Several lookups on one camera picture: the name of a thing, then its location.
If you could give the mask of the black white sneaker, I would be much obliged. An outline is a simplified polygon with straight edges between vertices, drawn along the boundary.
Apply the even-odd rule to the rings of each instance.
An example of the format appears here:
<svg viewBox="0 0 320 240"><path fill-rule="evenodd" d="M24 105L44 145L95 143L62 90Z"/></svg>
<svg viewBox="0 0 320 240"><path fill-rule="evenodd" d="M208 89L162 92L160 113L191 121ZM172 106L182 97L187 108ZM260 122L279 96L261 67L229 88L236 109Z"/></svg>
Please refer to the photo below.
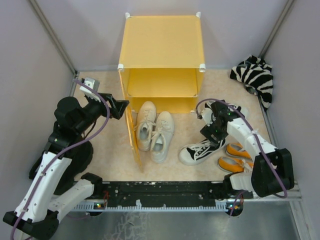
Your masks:
<svg viewBox="0 0 320 240"><path fill-rule="evenodd" d="M204 107L212 109L211 105L214 103L213 100L208 100L205 102ZM249 110L246 107L235 105L228 103L230 106L232 106L234 109L236 109L238 112L240 112L242 115L244 115L246 118L249 116Z"/></svg>
<svg viewBox="0 0 320 240"><path fill-rule="evenodd" d="M180 150L178 159L187 166L195 166L203 163L214 153L222 149L226 145L226 140L222 140L214 145L208 139L204 139L198 143L189 144Z"/></svg>

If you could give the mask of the white sneaker one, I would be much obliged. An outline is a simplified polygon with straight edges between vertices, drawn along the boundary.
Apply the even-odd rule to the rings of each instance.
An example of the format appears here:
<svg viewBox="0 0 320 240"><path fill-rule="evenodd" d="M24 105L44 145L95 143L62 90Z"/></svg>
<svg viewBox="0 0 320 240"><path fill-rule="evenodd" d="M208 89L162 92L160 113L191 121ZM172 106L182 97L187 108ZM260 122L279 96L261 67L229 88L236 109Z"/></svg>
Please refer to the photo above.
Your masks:
<svg viewBox="0 0 320 240"><path fill-rule="evenodd" d="M166 160L174 130L172 115L168 111L161 112L151 137L150 154L153 162L160 164Z"/></svg>
<svg viewBox="0 0 320 240"><path fill-rule="evenodd" d="M144 102L138 111L134 130L137 146L141 151L150 150L152 132L156 125L156 115L156 106L151 101Z"/></svg>

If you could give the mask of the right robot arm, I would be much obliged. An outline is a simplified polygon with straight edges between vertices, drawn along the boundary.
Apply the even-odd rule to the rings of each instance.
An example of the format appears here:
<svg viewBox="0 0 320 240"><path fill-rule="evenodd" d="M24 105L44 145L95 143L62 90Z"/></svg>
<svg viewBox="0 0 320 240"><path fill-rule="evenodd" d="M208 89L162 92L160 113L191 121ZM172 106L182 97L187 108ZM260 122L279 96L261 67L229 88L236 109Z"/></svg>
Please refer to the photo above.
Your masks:
<svg viewBox="0 0 320 240"><path fill-rule="evenodd" d="M211 113L196 112L205 121L201 134L214 146L227 136L233 137L249 154L252 170L231 173L224 179L223 192L235 198L241 191L255 192L259 197L274 195L287 198L295 186L292 155L279 149L253 129L246 117L224 100L212 99Z"/></svg>

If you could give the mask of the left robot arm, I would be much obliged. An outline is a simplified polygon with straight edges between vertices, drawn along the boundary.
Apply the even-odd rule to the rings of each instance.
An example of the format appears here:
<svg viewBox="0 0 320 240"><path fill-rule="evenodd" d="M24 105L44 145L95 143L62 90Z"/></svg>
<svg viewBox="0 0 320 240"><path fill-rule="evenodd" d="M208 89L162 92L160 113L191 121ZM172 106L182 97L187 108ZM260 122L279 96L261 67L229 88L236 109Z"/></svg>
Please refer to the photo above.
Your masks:
<svg viewBox="0 0 320 240"><path fill-rule="evenodd" d="M127 100L116 100L109 93L87 97L83 107L72 96L58 102L53 132L30 172L32 184L17 208L3 217L12 227L11 239L20 231L28 239L48 240L78 203L103 195L102 178L83 173L94 153L91 138L84 132L100 117L120 119L128 105ZM75 181L79 173L83 175Z"/></svg>

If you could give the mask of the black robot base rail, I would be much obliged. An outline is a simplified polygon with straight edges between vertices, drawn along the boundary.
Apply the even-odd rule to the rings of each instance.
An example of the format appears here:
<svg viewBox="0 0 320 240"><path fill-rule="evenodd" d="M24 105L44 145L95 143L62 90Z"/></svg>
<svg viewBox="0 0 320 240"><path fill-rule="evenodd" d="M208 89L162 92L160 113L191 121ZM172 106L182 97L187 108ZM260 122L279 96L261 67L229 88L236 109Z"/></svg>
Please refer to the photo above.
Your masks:
<svg viewBox="0 0 320 240"><path fill-rule="evenodd" d="M107 212L230 212L238 191L221 181L104 181L100 193L73 209Z"/></svg>

